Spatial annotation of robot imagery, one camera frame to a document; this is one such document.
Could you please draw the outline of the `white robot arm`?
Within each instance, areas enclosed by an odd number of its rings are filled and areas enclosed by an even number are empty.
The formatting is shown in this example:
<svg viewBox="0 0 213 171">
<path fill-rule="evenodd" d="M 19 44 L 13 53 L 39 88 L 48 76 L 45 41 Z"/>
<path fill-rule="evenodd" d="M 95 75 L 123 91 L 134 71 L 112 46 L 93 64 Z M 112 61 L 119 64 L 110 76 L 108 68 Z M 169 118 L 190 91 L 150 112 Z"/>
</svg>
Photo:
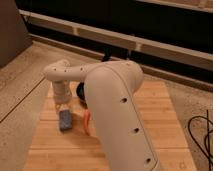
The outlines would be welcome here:
<svg viewBox="0 0 213 171">
<path fill-rule="evenodd" d="M 92 115 L 111 171 L 163 171 L 133 94 L 143 82 L 141 67 L 130 60 L 72 67 L 60 60 L 44 68 L 57 103 L 70 97 L 71 81 L 84 84 Z"/>
</svg>

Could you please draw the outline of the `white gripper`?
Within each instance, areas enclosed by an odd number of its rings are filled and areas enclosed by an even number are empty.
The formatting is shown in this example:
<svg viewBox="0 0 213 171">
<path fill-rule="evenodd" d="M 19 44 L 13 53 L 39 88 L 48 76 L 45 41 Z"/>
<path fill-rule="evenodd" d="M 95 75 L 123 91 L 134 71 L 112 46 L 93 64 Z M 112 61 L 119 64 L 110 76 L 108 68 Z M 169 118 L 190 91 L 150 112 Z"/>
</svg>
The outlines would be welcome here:
<svg viewBox="0 0 213 171">
<path fill-rule="evenodd" d="M 71 104 L 68 102 L 71 100 L 72 93 L 70 91 L 69 83 L 68 82 L 53 82 L 53 98 L 56 103 L 55 111 L 56 114 L 59 114 L 61 105 L 58 104 L 65 104 L 65 109 L 68 111 L 72 111 Z"/>
</svg>

